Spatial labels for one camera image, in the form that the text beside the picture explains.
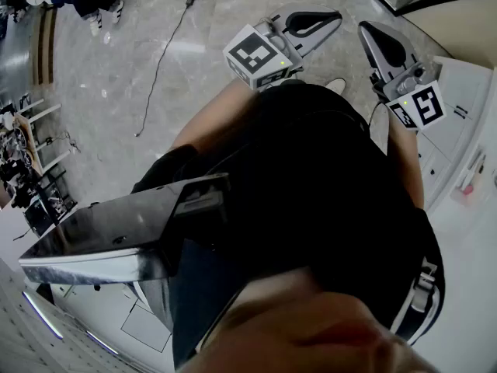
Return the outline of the brown striped wooden platform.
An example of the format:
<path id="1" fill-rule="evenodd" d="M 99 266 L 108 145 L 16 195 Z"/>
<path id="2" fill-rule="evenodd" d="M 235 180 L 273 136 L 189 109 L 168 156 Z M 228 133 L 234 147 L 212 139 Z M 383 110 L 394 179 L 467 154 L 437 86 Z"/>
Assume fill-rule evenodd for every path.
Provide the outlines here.
<path id="1" fill-rule="evenodd" d="M 49 6 L 35 11 L 31 36 L 32 81 L 34 86 L 54 82 L 54 35 L 57 8 Z"/>

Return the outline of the person's left forearm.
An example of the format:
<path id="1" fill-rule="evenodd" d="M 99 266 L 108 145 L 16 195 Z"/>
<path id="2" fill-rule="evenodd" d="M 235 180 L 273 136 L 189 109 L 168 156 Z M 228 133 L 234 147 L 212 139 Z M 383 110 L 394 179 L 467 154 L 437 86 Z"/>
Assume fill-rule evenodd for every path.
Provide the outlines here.
<path id="1" fill-rule="evenodd" d="M 208 149 L 242 118 L 257 95 L 242 80 L 231 81 L 185 125 L 169 151 L 183 145 L 198 152 Z"/>

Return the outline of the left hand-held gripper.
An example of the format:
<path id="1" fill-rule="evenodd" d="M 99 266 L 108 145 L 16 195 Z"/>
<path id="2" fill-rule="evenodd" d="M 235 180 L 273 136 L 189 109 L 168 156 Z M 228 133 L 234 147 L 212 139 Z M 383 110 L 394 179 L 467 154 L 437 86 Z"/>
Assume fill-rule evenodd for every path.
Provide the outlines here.
<path id="1" fill-rule="evenodd" d="M 256 25 L 243 27 L 223 55 L 228 67 L 258 91 L 295 78 L 304 70 L 302 57 L 323 44 L 341 23 L 341 13 L 326 7 L 283 7 Z"/>

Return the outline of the person's right forearm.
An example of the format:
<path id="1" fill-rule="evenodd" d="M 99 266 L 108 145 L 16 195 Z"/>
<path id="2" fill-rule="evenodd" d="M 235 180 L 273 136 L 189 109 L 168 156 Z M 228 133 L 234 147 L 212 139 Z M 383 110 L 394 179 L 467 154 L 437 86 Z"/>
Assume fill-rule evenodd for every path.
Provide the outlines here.
<path id="1" fill-rule="evenodd" d="M 387 156 L 393 163 L 413 204 L 423 209 L 424 189 L 416 133 L 406 129 L 391 111 L 388 111 L 388 119 Z"/>

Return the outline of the pile of dark electronics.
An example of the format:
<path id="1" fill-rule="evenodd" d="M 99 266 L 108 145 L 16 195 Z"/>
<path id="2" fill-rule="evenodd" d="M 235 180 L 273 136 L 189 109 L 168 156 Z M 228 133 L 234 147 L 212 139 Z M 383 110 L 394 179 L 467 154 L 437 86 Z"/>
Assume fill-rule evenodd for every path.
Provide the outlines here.
<path id="1" fill-rule="evenodd" d="M 40 176 L 33 167 L 27 133 L 14 113 L 12 104 L 0 108 L 0 183 L 11 197 L 12 207 L 28 208 Z"/>

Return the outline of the white-legged wooden table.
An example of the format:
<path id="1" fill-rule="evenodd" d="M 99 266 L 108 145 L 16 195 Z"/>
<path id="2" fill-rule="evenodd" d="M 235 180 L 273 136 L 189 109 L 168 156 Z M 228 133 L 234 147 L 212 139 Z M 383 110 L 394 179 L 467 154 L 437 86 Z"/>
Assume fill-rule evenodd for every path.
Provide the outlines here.
<path id="1" fill-rule="evenodd" d="M 44 164 L 42 162 L 42 159 L 40 158 L 40 152 L 49 146 L 50 144 L 53 143 L 53 141 L 56 138 L 60 138 L 60 136 L 57 137 L 49 137 L 50 141 L 43 141 L 40 142 L 36 139 L 34 130 L 35 130 L 35 123 L 39 120 L 44 118 L 46 115 L 50 113 L 54 113 L 57 110 L 59 110 L 62 105 L 60 103 L 55 104 L 49 108 L 46 108 L 45 110 L 40 111 L 39 113 L 36 113 L 34 116 L 28 118 L 24 116 L 24 113 L 28 112 L 32 108 L 39 106 L 41 103 L 44 102 L 44 99 L 39 99 L 35 101 L 34 103 L 29 104 L 28 106 L 22 108 L 18 112 L 14 114 L 14 121 L 16 124 L 18 124 L 27 134 L 27 141 L 26 141 L 26 147 L 27 150 L 31 153 L 32 155 L 32 167 L 33 169 L 40 175 L 43 176 L 46 173 L 48 173 L 50 170 L 52 170 L 58 163 L 60 163 L 63 159 L 67 158 L 69 155 L 73 153 L 71 148 L 68 148 L 66 151 L 58 155 L 55 159 L 52 159 L 50 162 Z"/>

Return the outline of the person's black clothing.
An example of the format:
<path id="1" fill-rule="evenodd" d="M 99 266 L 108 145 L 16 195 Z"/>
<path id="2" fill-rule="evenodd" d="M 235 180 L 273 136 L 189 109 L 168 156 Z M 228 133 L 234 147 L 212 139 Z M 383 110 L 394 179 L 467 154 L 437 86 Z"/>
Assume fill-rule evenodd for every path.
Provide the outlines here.
<path id="1" fill-rule="evenodd" d="M 134 192 L 227 174 L 229 257 L 245 277 L 237 297 L 253 281 L 308 269 L 323 291 L 358 298 L 410 346 L 440 314 L 444 268 L 425 209 L 413 204 L 387 153 L 342 95 L 287 81 L 258 92 L 208 149 L 168 150 Z M 177 373 L 210 332 L 172 332 Z"/>

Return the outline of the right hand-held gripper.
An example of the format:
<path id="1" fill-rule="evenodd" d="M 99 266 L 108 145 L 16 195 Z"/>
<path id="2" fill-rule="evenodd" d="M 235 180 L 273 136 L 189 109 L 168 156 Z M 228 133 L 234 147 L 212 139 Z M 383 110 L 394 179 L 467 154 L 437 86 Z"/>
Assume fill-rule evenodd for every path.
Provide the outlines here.
<path id="1" fill-rule="evenodd" d="M 415 49 L 403 33 L 383 23 L 361 21 L 358 35 L 370 66 L 373 90 L 379 100 L 410 131 L 424 131 L 446 117 L 439 83 L 417 62 Z M 383 78 L 378 69 L 408 67 Z"/>

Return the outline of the black equipment rack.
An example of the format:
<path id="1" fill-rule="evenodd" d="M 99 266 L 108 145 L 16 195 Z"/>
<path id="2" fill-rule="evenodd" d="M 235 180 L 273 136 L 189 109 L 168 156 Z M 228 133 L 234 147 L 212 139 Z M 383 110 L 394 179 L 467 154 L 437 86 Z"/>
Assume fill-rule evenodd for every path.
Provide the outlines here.
<path id="1" fill-rule="evenodd" d="M 31 203 L 23 215 L 37 238 L 60 224 L 78 205 L 69 193 L 65 174 L 66 169 L 57 166 L 34 183 Z"/>

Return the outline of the white cabinet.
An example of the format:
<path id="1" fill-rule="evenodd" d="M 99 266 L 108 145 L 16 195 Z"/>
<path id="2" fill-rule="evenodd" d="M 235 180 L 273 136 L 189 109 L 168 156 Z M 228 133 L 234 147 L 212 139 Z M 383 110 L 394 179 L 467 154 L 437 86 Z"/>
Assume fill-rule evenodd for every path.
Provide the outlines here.
<path id="1" fill-rule="evenodd" d="M 421 146 L 430 147 L 429 155 L 421 158 L 429 214 L 489 157 L 483 137 L 497 124 L 497 66 L 490 69 L 440 56 L 434 61 L 440 66 L 438 83 L 447 115 L 419 133 Z M 467 111 L 466 119 L 455 113 L 456 106 Z"/>

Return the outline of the LED light strip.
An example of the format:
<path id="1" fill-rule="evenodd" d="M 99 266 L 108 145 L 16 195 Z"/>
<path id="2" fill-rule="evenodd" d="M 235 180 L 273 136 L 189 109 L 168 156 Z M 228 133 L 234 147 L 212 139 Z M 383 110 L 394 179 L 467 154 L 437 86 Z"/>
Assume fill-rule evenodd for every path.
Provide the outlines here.
<path id="1" fill-rule="evenodd" d="M 63 336 L 62 332 L 60 330 L 58 330 L 57 327 L 47 318 L 47 316 L 43 313 L 43 311 L 39 308 L 39 306 L 33 300 L 31 295 L 29 293 L 26 293 L 25 291 L 22 292 L 22 295 L 27 300 L 27 302 L 30 304 L 33 311 L 39 316 L 39 318 L 44 323 L 44 325 L 53 333 L 53 335 L 55 337 L 57 337 L 59 340 L 63 340 L 64 336 Z"/>
<path id="2" fill-rule="evenodd" d="M 116 355 L 116 356 L 119 356 L 120 353 L 115 350 L 113 347 L 111 347 L 109 344 L 105 343 L 104 341 L 102 341 L 100 338 L 98 338 L 95 334 L 91 333 L 90 331 L 86 330 L 85 331 L 86 335 L 93 341 L 95 341 L 98 345 L 100 345 L 102 348 L 104 348 L 105 350 L 107 350 L 108 352 L 110 352 L 111 354 L 113 355 Z"/>

